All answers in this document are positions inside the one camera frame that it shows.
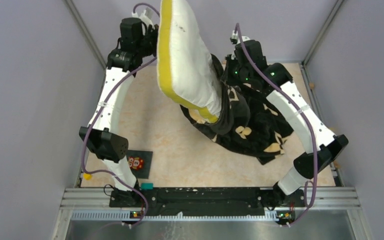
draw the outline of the fabric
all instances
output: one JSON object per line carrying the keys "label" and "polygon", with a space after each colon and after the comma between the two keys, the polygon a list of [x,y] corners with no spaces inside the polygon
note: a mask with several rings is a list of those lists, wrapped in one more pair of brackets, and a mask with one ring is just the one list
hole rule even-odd
{"label": "fabric", "polygon": [[213,62],[218,65],[215,69],[219,73],[222,91],[218,121],[206,123],[193,110],[180,106],[185,117],[213,142],[229,151],[257,157],[261,164],[283,154],[282,144],[293,129],[282,114],[266,99],[263,91],[253,88],[251,83],[234,85],[227,79],[229,66],[221,75],[220,62],[215,57]]}
{"label": "fabric", "polygon": [[194,12],[186,0],[162,0],[160,15],[159,88],[206,123],[215,123],[222,109],[221,85]]}

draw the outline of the gray panel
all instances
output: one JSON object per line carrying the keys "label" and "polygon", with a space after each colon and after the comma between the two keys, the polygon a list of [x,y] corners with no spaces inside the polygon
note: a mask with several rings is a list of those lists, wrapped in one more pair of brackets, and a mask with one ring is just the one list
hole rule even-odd
{"label": "gray panel", "polygon": [[[105,221],[72,221],[66,240],[84,240]],[[309,212],[292,228],[266,222],[144,222],[132,230],[120,224],[89,240],[354,240],[346,211]]]}
{"label": "gray panel", "polygon": [[0,1],[0,240],[51,237],[102,79],[62,0]]}
{"label": "gray panel", "polygon": [[[116,46],[119,25],[138,0],[73,0],[104,55]],[[147,3],[160,9],[161,0]],[[219,58],[232,52],[229,41],[236,22],[244,35],[261,42],[271,62],[301,61],[336,0],[188,0],[202,39]],[[154,23],[159,23],[156,16]]]}
{"label": "gray panel", "polygon": [[308,70],[326,124],[349,138],[342,178],[384,239],[384,1],[346,1]]}

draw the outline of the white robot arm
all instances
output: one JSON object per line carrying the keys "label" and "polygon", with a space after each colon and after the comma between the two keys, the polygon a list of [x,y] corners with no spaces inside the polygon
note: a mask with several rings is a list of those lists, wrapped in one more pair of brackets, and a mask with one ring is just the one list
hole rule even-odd
{"label": "white robot arm", "polygon": [[[266,99],[281,112],[285,120],[298,135],[305,150],[305,153],[294,160],[294,166],[289,172],[273,187],[274,191],[278,192],[279,195],[288,196],[314,177],[314,154],[317,154],[317,172],[319,173],[335,160],[342,149],[348,144],[348,139],[344,135],[335,135],[334,132],[323,124],[302,98],[292,76],[283,65],[280,63],[267,65],[266,58],[263,56],[262,48],[258,41],[252,40],[247,36],[241,37],[241,41],[249,57],[254,62],[254,65],[257,66],[261,72],[264,72],[266,77],[277,85],[299,107],[299,110],[297,110],[279,91],[265,83],[263,79],[260,79],[261,85],[264,86],[262,91],[266,94]],[[247,82],[241,78],[248,80],[246,76],[255,70],[251,67],[248,57],[244,54],[244,49],[239,43],[239,34],[236,31],[233,31],[230,40],[235,44],[235,49],[233,54],[226,59],[228,64],[233,66],[232,69],[235,73],[240,72],[239,74],[232,74],[232,76],[235,76],[234,81],[236,84],[246,84]],[[305,114],[311,124],[315,135],[316,153],[314,153],[313,150],[309,127],[301,116],[301,113]]]}
{"label": "white robot arm", "polygon": [[[121,21],[121,37],[117,41],[117,47],[108,55],[101,97],[89,121],[90,127],[97,117],[87,139],[88,149],[104,162],[108,170],[131,188],[134,188],[138,181],[132,174],[126,157],[129,142],[117,133],[121,106],[136,76],[130,72],[141,66],[144,57],[156,56],[158,26],[152,24],[151,13],[146,9],[141,15],[132,13],[133,17]],[[114,89],[125,77],[127,79]],[[96,116],[101,108],[103,111],[100,116]],[[79,135],[83,140],[87,131],[87,127],[80,128]],[[127,186],[115,181],[115,187],[121,191],[131,191]]]}

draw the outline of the dark blanket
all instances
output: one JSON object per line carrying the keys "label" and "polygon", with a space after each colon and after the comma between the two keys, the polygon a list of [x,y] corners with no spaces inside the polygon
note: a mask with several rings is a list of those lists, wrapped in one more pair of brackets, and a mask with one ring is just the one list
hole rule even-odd
{"label": "dark blanket", "polygon": [[216,123],[204,123],[193,110],[181,110],[190,123],[229,151],[257,157],[266,164],[284,153],[282,144],[293,129],[266,96],[250,83],[228,85],[220,62],[213,57],[222,86],[222,105]]}

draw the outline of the pillow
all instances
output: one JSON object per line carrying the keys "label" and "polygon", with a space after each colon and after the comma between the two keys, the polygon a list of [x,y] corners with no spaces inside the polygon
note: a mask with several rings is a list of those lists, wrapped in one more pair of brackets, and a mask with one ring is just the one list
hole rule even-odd
{"label": "pillow", "polygon": [[186,0],[162,0],[157,43],[157,80],[174,102],[207,123],[219,119],[221,86],[210,52]]}

